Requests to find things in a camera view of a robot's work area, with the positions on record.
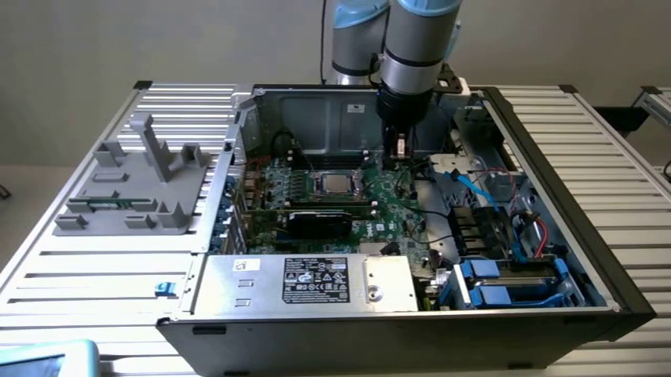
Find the black side panel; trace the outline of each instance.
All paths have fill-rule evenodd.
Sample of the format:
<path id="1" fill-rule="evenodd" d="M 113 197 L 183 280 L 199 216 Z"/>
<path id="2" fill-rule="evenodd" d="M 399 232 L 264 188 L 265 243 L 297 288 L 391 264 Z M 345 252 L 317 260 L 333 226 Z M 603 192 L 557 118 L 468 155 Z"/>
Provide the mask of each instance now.
<path id="1" fill-rule="evenodd" d="M 157 329 L 204 377 L 344 375 L 544 368 L 622 320 L 612 312 L 372 316 L 177 320 Z M 203 332 L 203 326 L 225 328 L 225 334 Z"/>
<path id="2" fill-rule="evenodd" d="M 628 314 L 628 324 L 623 325 L 622 328 L 615 327 L 604 333 L 603 340 L 616 340 L 634 328 L 655 318 L 652 306 L 650 306 L 630 275 L 618 262 L 595 226 L 591 224 L 585 213 L 580 209 L 559 175 L 556 175 L 555 169 L 547 162 L 547 158 L 537 148 L 527 129 L 521 125 L 512 110 L 512 106 L 503 97 L 501 92 L 497 88 L 491 86 L 472 87 L 471 89 L 480 90 L 487 101 L 492 105 L 501 119 L 503 126 L 511 134 L 511 142 L 519 147 L 521 158 L 528 162 L 531 170 L 536 173 L 540 185 L 547 192 L 551 202 L 555 204 L 556 210 L 577 240 L 577 244 L 587 254 L 589 262 L 614 295 L 615 301 Z"/>

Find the gray floor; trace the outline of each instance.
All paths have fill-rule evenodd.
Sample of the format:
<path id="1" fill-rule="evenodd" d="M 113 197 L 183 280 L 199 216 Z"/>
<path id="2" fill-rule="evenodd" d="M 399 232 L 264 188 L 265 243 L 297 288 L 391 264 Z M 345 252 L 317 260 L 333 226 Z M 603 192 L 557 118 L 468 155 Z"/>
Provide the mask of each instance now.
<path id="1" fill-rule="evenodd" d="M 12 197 L 0 200 L 0 269 L 37 223 L 75 167 L 0 166 L 0 185 Z"/>

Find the motherboard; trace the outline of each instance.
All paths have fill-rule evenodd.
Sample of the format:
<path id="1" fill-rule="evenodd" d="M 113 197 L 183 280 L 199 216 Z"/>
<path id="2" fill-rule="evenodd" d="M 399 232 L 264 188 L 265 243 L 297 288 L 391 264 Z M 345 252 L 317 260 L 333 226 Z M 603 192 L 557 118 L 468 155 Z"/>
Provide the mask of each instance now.
<path id="1" fill-rule="evenodd" d="M 373 156 L 247 163 L 244 224 L 249 254 L 405 255 L 428 275 L 424 217 L 411 177 Z"/>

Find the circuit board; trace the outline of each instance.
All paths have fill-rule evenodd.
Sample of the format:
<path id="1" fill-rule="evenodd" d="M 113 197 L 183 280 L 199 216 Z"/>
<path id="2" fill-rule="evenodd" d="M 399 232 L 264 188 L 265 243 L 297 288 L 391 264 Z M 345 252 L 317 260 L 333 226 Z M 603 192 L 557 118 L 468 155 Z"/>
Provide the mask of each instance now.
<path id="1" fill-rule="evenodd" d="M 248 253 L 353 254 L 377 251 L 396 242 L 400 254 L 408 256 L 413 275 L 428 275 L 429 269 L 424 267 L 428 246 L 421 243 L 427 240 L 424 218 L 403 206 L 416 208 L 416 200 L 405 199 L 401 203 L 396 195 L 396 185 L 408 191 L 409 177 L 400 168 L 381 170 L 379 166 L 371 163 L 357 170 L 293 170 L 279 159 L 260 163 L 252 174 L 247 174 Z M 337 210 L 355 215 L 345 238 L 296 240 L 288 236 L 281 221 L 287 212 L 293 211 L 289 203 L 305 202 L 324 205 L 337 202 Z"/>

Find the green circuit board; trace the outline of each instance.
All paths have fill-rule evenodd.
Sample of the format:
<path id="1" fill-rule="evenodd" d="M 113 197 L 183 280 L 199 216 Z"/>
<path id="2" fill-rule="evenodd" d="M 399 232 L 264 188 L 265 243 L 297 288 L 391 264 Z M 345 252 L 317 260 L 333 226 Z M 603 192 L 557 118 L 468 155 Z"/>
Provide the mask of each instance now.
<path id="1" fill-rule="evenodd" d="M 348 174 L 360 180 L 360 187 L 365 190 L 357 196 L 321 195 L 315 183 L 315 180 L 320 179 L 320 174 Z M 396 182 L 404 192 L 408 192 L 409 177 L 401 174 L 404 169 L 381 170 L 375 164 L 361 167 L 357 171 L 328 170 L 324 173 L 293 170 L 277 161 L 267 163 L 257 175 L 261 183 L 255 183 L 253 187 L 253 191 L 261 194 L 247 196 L 245 226 L 249 254 L 353 254 L 396 242 L 400 254 L 408 256 L 413 274 L 424 275 L 428 270 L 421 265 L 423 258 L 428 256 L 428 245 L 416 242 L 427 240 L 424 233 L 420 232 L 424 218 L 421 214 L 404 208 L 396 195 Z M 375 201 L 377 205 L 375 216 L 355 217 L 352 231 L 345 238 L 293 240 L 281 226 L 281 219 L 287 216 L 287 212 L 292 211 L 285 206 L 289 199 L 297 203 L 301 201 L 328 203 L 331 200 L 339 203 Z M 419 205 L 416 200 L 411 199 L 403 203 L 413 208 Z M 348 207 L 347 204 L 337 207 L 337 210 L 357 214 L 356 211 L 361 211 L 361 208 L 368 214 L 368 207 Z"/>

